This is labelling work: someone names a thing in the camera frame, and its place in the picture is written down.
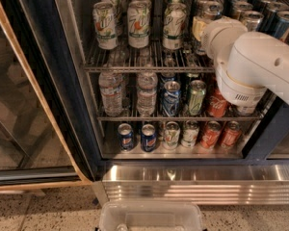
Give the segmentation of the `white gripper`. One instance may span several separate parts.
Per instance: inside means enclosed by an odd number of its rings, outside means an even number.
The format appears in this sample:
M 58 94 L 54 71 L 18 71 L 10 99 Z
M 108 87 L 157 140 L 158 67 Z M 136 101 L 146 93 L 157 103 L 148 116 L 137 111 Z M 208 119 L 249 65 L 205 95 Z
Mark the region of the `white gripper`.
M 196 40 L 201 41 L 206 55 L 211 60 L 247 31 L 247 27 L 240 21 L 229 17 L 212 22 L 199 16 L 193 18 L 192 33 Z

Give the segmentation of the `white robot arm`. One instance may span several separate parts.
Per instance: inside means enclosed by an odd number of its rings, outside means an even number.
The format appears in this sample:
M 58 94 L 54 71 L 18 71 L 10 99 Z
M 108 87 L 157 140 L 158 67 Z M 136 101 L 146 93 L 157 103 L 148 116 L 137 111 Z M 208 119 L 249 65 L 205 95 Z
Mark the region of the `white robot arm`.
M 224 99 L 254 107 L 266 90 L 289 105 L 289 45 L 269 35 L 250 32 L 229 17 L 206 22 L 195 18 L 192 35 L 213 61 Z

